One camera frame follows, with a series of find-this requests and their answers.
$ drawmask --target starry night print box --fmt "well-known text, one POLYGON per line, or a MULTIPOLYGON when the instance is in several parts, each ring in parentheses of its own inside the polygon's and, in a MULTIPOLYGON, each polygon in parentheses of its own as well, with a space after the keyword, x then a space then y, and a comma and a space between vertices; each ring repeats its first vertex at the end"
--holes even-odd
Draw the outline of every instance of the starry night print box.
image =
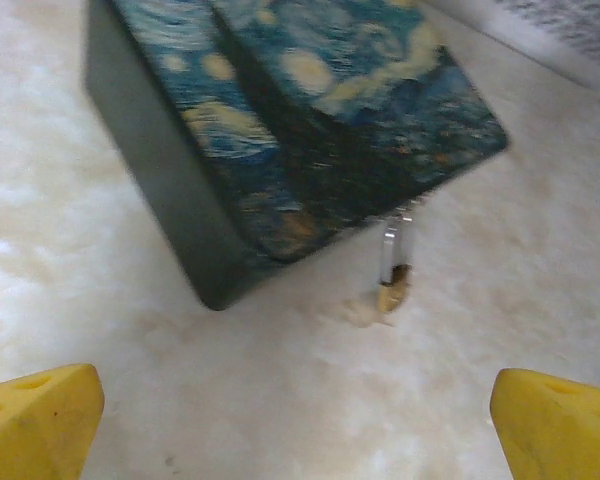
POLYGON ((410 0, 90 0, 86 77, 213 309, 506 145, 410 0))

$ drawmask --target yellow foam pad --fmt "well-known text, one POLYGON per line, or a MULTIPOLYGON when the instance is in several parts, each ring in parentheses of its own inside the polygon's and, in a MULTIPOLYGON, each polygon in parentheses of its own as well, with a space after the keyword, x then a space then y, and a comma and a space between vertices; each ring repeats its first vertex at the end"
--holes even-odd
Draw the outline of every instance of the yellow foam pad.
POLYGON ((516 480, 600 480, 600 388, 503 370, 491 416, 516 480))
POLYGON ((1 383, 0 480, 79 478, 103 407, 91 365, 1 383))

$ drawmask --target white fur rug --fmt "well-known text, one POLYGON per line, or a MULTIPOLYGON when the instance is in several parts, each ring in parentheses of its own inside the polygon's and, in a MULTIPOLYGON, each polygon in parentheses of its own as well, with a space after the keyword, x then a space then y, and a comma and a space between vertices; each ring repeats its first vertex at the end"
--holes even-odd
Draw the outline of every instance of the white fur rug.
POLYGON ((0 0, 0 381, 98 367, 85 479, 507 479, 498 371, 600 386, 594 94, 433 15, 512 146, 423 208, 394 326, 377 229, 215 314, 82 91, 82 9, 0 0))

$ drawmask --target small metal latch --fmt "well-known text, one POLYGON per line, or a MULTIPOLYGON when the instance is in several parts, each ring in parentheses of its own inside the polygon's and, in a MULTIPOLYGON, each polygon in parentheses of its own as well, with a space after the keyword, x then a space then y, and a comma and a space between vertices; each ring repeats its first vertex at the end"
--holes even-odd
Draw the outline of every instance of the small metal latch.
POLYGON ((382 239, 378 292, 378 308, 382 313, 394 311, 409 295, 416 205, 416 201, 409 202, 387 220, 382 239))

